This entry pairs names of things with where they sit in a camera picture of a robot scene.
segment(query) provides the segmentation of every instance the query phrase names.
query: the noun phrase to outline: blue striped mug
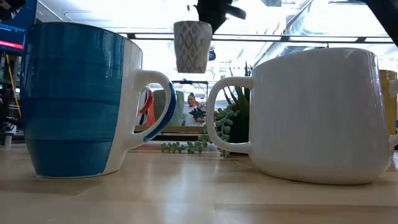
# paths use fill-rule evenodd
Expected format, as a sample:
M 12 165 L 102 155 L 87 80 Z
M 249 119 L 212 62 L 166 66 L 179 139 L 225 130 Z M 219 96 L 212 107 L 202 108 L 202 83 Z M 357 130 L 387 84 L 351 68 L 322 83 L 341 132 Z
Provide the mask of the blue striped mug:
M 70 22 L 27 30 L 22 53 L 21 110 L 37 175 L 90 177 L 115 172 L 129 149 L 154 138 L 170 121 L 176 95 L 160 72 L 142 70 L 142 50 L 108 30 Z M 140 92 L 166 92 L 160 119 L 135 134 Z

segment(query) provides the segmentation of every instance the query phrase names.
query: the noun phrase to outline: monitor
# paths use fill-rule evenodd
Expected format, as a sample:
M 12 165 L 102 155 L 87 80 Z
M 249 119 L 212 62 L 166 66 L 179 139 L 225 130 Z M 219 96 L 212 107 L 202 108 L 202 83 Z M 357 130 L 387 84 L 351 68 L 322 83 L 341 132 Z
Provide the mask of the monitor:
M 27 0 L 13 19 L 0 22 L 0 53 L 22 52 L 26 29 L 35 24 L 37 0 Z

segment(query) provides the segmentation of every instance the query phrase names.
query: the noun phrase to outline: table surface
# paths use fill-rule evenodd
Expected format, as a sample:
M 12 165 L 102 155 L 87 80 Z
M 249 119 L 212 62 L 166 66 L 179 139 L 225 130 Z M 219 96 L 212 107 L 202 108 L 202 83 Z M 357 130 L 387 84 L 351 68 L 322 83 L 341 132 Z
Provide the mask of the table surface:
M 0 223 L 398 223 L 398 154 L 372 184 L 276 179 L 248 157 L 130 151 L 120 171 L 36 178 L 25 145 L 0 149 Z

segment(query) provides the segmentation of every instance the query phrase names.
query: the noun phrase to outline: yellow mug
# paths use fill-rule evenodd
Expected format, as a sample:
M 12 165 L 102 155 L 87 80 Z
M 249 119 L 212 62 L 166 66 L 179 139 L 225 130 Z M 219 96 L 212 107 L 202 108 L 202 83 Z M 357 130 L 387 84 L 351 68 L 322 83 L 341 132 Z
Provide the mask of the yellow mug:
M 380 70 L 381 93 L 383 95 L 384 112 L 389 135 L 396 133 L 397 122 L 397 95 L 389 93 L 389 82 L 397 79 L 397 72 Z

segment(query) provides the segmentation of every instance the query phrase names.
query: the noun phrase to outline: mug handle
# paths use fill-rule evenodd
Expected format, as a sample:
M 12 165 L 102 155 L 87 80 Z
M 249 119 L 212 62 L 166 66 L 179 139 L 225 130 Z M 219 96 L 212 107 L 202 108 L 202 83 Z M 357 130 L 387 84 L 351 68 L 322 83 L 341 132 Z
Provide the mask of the mug handle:
M 153 102 L 153 100 L 154 100 L 154 95 L 152 94 L 152 91 L 150 90 L 150 88 L 149 88 L 148 86 L 146 86 L 146 87 L 144 88 L 144 90 L 145 90 L 145 91 L 148 91 L 148 99 L 147 99 L 145 105 L 142 107 L 142 109 L 139 110 L 139 113 L 140 113 L 140 114 L 145 113 L 145 111 L 148 110 L 150 104 L 151 104 L 151 103 Z
M 389 81 L 389 93 L 392 96 L 398 94 L 398 80 Z M 398 134 L 393 134 L 392 136 L 389 136 L 388 143 L 390 147 L 398 145 Z
M 129 131 L 130 135 L 127 137 L 127 148 L 132 149 L 143 145 L 144 143 L 153 139 L 157 134 L 159 134 L 164 127 L 170 122 L 175 111 L 175 106 L 177 104 L 177 95 L 175 94 L 174 86 L 170 80 L 161 72 L 148 71 L 148 70 L 135 70 L 133 71 L 134 81 L 132 84 L 133 90 L 141 91 L 146 85 L 150 83 L 159 83 L 166 95 L 165 107 L 163 109 L 162 115 L 155 122 L 154 125 L 149 127 L 147 130 L 141 133 L 134 133 L 135 123 Z
M 206 108 L 206 124 L 208 126 L 207 132 L 209 134 L 209 138 L 213 143 L 222 149 L 231 152 L 238 153 L 249 153 L 251 152 L 251 143 L 228 143 L 223 141 L 216 133 L 216 129 L 214 127 L 214 111 L 215 111 L 215 103 L 218 92 L 226 86 L 241 86 L 248 89 L 253 88 L 253 80 L 251 77 L 228 77 L 223 78 L 218 81 L 210 90 L 207 108 Z

